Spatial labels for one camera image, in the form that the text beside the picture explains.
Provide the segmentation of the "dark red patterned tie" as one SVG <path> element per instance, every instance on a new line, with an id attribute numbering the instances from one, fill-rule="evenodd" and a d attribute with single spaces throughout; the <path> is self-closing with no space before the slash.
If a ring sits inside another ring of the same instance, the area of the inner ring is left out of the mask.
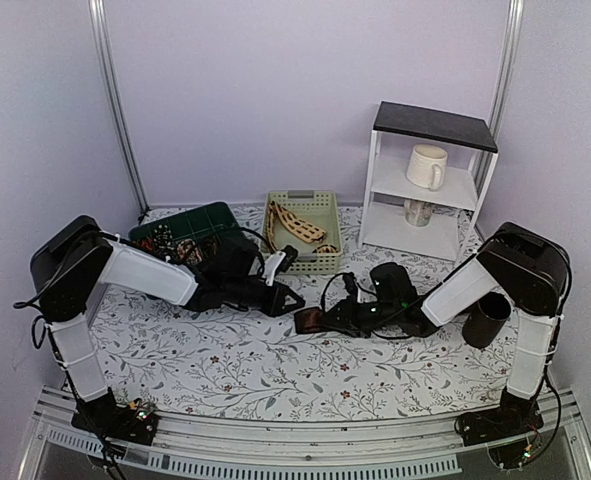
<path id="1" fill-rule="evenodd" d="M 295 313 L 294 323 L 298 335 L 311 335 L 328 331 L 324 325 L 325 312 L 320 307 L 305 308 Z"/>

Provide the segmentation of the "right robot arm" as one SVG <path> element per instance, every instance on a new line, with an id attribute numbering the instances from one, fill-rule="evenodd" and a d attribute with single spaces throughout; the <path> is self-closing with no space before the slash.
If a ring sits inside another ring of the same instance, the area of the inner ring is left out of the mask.
<path id="1" fill-rule="evenodd" d="M 393 324 L 410 338 L 426 338 L 465 310 L 488 315 L 506 305 L 518 319 L 518 339 L 501 407 L 491 422 L 502 436 L 514 435 L 529 422 L 572 286 L 570 256 L 563 247 L 506 222 L 424 295 L 407 270 L 393 262 L 372 270 L 372 302 L 358 300 L 353 275 L 343 277 L 348 295 L 321 309 L 321 325 L 352 337 L 367 338 Z"/>

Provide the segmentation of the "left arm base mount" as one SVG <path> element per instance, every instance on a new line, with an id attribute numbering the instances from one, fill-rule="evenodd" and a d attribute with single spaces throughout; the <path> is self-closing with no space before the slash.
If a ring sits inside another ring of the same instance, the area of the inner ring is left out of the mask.
<path id="1" fill-rule="evenodd" d="M 153 404 L 137 398 L 120 405 L 111 391 L 90 402 L 79 401 L 71 420 L 76 429 L 145 446 L 153 444 L 158 423 Z"/>

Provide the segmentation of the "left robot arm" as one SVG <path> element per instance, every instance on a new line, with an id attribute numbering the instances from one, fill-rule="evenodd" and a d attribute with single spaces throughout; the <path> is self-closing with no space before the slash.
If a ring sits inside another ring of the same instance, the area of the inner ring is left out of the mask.
<path id="1" fill-rule="evenodd" d="M 82 215 L 33 255 L 36 292 L 13 307 L 38 311 L 78 414 L 101 433 L 113 434 L 127 410 L 118 406 L 90 338 L 86 309 L 95 287 L 120 286 L 192 312 L 226 305 L 275 318 L 303 308 L 304 299 L 277 279 L 296 260 L 296 250 L 287 246 L 264 258 L 258 237 L 232 227 L 187 246 L 152 250 Z"/>

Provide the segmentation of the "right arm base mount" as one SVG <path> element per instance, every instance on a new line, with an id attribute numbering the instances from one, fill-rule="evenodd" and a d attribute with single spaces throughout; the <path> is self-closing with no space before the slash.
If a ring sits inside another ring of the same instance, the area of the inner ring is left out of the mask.
<path id="1" fill-rule="evenodd" d="M 455 432 L 465 446 L 506 439 L 539 430 L 544 421 L 536 401 L 509 400 L 498 407 L 467 412 L 454 422 Z"/>

